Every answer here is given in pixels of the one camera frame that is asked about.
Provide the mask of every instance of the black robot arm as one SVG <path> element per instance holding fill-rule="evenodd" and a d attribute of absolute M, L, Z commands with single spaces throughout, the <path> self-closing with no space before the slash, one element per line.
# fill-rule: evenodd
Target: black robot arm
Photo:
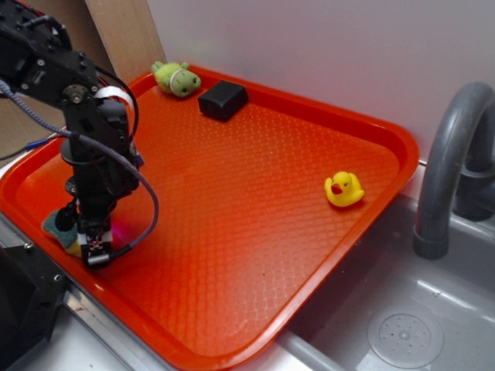
<path fill-rule="evenodd" d="M 12 92 L 63 112 L 70 135 L 65 135 L 61 155 L 73 168 L 67 187 L 73 202 L 61 209 L 56 224 L 63 230 L 76 223 L 84 263 L 102 267 L 121 255 L 111 251 L 110 212 L 138 187 L 138 156 L 126 107 L 118 100 L 97 97 L 93 61 L 72 50 L 58 21 L 21 2 L 0 0 L 0 50 L 0 79 Z M 104 147 L 88 145 L 93 142 Z"/>

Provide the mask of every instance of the cable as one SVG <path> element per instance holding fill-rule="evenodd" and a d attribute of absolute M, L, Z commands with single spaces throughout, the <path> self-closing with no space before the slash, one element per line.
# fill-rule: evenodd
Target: cable
<path fill-rule="evenodd" d="M 103 78 L 101 77 L 100 75 L 97 76 L 98 78 L 98 81 L 100 82 L 101 85 L 103 85 L 104 87 L 107 87 L 109 86 L 110 84 Z"/>
<path fill-rule="evenodd" d="M 52 141 L 53 139 L 57 139 L 57 138 L 60 138 L 60 136 L 56 135 L 54 137 L 40 139 L 38 141 L 31 141 L 30 143 L 28 143 L 24 147 L 18 149 L 17 151 L 14 151 L 13 153 L 11 153 L 9 155 L 5 155 L 5 156 L 0 157 L 0 161 L 8 160 L 9 158 L 12 158 L 12 157 L 15 157 L 17 155 L 20 155 L 24 151 L 31 151 L 31 150 L 33 150 L 35 148 L 41 147 L 42 145 L 45 145 L 49 141 Z"/>
<path fill-rule="evenodd" d="M 119 79 L 113 73 L 108 72 L 99 66 L 95 66 L 95 69 L 99 73 L 102 73 L 105 76 L 110 77 L 111 79 L 118 82 L 124 88 L 124 90 L 127 92 L 127 94 L 129 94 L 129 96 L 131 97 L 132 103 L 134 104 L 134 124 L 132 125 L 132 133 L 131 133 L 131 137 L 130 137 L 130 139 L 132 141 L 132 139 L 136 135 L 136 132 L 138 131 L 138 125 L 139 125 L 139 107 L 138 107 L 138 101 L 136 100 L 134 93 L 132 92 L 131 88 L 127 86 L 127 84 L 124 81 Z"/>
<path fill-rule="evenodd" d="M 65 49 L 72 50 L 72 43 L 70 42 L 70 37 L 67 29 L 52 15 L 42 15 L 38 18 L 34 18 L 26 23 L 23 23 L 22 27 L 26 27 L 27 29 L 34 29 L 35 27 L 42 25 L 43 23 L 46 23 L 56 30 L 58 38 L 60 39 L 60 43 Z"/>
<path fill-rule="evenodd" d="M 60 129 L 56 126 L 53 126 L 49 124 L 48 122 L 44 121 L 40 116 L 38 116 L 35 112 L 29 108 L 29 106 L 24 103 L 22 100 L 20 100 L 11 90 L 8 84 L 0 80 L 0 91 L 8 97 L 10 100 L 12 100 L 19 108 L 21 108 L 32 120 L 34 120 L 37 124 L 41 125 L 45 129 L 48 129 L 54 133 L 59 134 L 62 137 L 65 138 L 74 138 L 77 139 L 78 141 L 89 145 L 93 148 L 96 148 L 99 151 L 102 151 L 106 155 L 109 155 L 112 157 L 115 161 L 120 163 L 126 170 L 128 170 L 140 183 L 145 187 L 146 191 L 148 191 L 148 194 L 150 195 L 152 202 L 153 202 L 153 217 L 152 217 L 152 222 L 150 223 L 149 227 L 140 235 L 138 236 L 134 241 L 131 243 L 125 245 L 121 249 L 114 251 L 110 254 L 110 260 L 113 260 L 117 257 L 120 257 L 124 254 L 126 254 L 128 251 L 132 250 L 132 248 L 143 241 L 156 227 L 156 224 L 158 222 L 159 218 L 159 199 L 158 196 L 156 195 L 155 191 L 151 187 L 151 185 L 148 183 L 146 178 L 133 166 L 132 163 L 130 163 L 124 156 L 120 155 L 113 149 L 107 147 L 106 145 L 101 144 L 99 141 L 95 141 L 92 138 L 89 138 L 85 135 L 76 133 L 74 131 L 68 131 L 64 129 Z"/>
<path fill-rule="evenodd" d="M 41 12 L 40 10 L 34 8 L 33 6 L 31 5 L 28 5 L 26 4 L 25 2 L 22 2 L 21 0 L 15 0 L 15 2 L 19 5 L 21 5 L 24 9 L 27 9 L 29 10 L 32 14 L 38 16 L 38 17 L 41 17 L 42 15 L 45 15 L 43 12 Z"/>

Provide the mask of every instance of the black cable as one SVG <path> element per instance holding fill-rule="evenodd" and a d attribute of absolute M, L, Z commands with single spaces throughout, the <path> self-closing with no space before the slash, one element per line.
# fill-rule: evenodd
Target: black cable
<path fill-rule="evenodd" d="M 23 23 L 22 26 L 27 29 L 34 29 L 35 27 L 46 23 L 50 25 L 56 30 L 56 33 L 60 39 L 60 43 L 67 50 L 72 50 L 72 43 L 70 42 L 69 33 L 65 26 L 59 23 L 52 15 L 42 15 L 41 17 L 34 18 L 26 23 Z"/>
<path fill-rule="evenodd" d="M 20 0 L 15 0 L 15 3 L 21 5 L 24 9 L 29 10 L 32 14 L 36 15 L 37 17 L 45 15 L 40 10 L 34 8 L 33 6 L 31 6 L 29 4 L 26 4 L 25 2 L 22 2 Z"/>
<path fill-rule="evenodd" d="M 100 75 L 97 75 L 98 81 L 100 82 L 101 85 L 104 87 L 108 87 L 110 84 Z"/>
<path fill-rule="evenodd" d="M 95 68 L 96 68 L 96 71 L 98 71 L 99 73 L 102 73 L 105 76 L 110 77 L 112 80 L 118 82 L 124 88 L 126 93 L 129 94 L 129 96 L 131 97 L 132 103 L 134 104 L 134 124 L 132 125 L 132 132 L 131 132 L 131 136 L 130 136 L 130 139 L 132 141 L 132 139 L 134 139 L 134 136 L 136 135 L 136 132 L 138 131 L 138 125 L 139 125 L 138 100 L 136 99 L 134 93 L 132 93 L 131 88 L 128 87 L 127 84 L 124 81 L 122 81 L 120 78 L 118 78 L 113 73 L 108 72 L 99 66 L 95 66 Z"/>
<path fill-rule="evenodd" d="M 9 155 L 5 155 L 5 156 L 0 157 L 0 161 L 8 160 L 8 159 L 10 159 L 12 157 L 15 157 L 17 155 L 20 155 L 24 151 L 31 151 L 32 149 L 38 148 L 38 147 L 40 147 L 42 145 L 45 145 L 49 141 L 52 141 L 53 139 L 58 139 L 58 138 L 60 138 L 60 136 L 59 135 L 56 135 L 56 136 L 53 136 L 53 137 L 49 137 L 49 138 L 45 138 L 45 139 L 40 139 L 38 141 L 32 141 L 32 142 L 28 143 L 27 145 L 25 145 L 24 147 L 18 149 L 17 151 L 14 151 L 13 153 L 11 153 Z"/>
<path fill-rule="evenodd" d="M 23 153 L 25 150 L 26 150 L 26 147 L 20 148 L 20 149 L 18 149 L 17 151 L 15 151 L 15 152 L 13 152 L 13 153 L 11 153 L 11 154 L 9 154 L 9 155 L 5 155 L 5 156 L 0 157 L 0 161 L 8 160 L 8 159 L 10 159 L 10 158 L 12 158 L 12 157 L 15 157 L 15 156 L 17 156 L 17 155 L 20 155 L 20 154 L 21 154 L 21 153 Z"/>

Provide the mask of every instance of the plush turtle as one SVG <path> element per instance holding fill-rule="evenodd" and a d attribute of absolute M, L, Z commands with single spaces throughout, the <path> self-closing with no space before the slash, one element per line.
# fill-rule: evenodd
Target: plush turtle
<path fill-rule="evenodd" d="M 201 79 L 189 71 L 189 64 L 155 62 L 152 72 L 158 85 L 168 94 L 185 98 L 201 86 Z"/>

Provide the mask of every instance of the black block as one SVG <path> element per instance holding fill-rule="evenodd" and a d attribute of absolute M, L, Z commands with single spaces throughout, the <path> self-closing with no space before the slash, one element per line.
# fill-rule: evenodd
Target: black block
<path fill-rule="evenodd" d="M 200 111 L 207 116 L 227 121 L 248 102 L 242 85 L 222 80 L 198 97 Z"/>

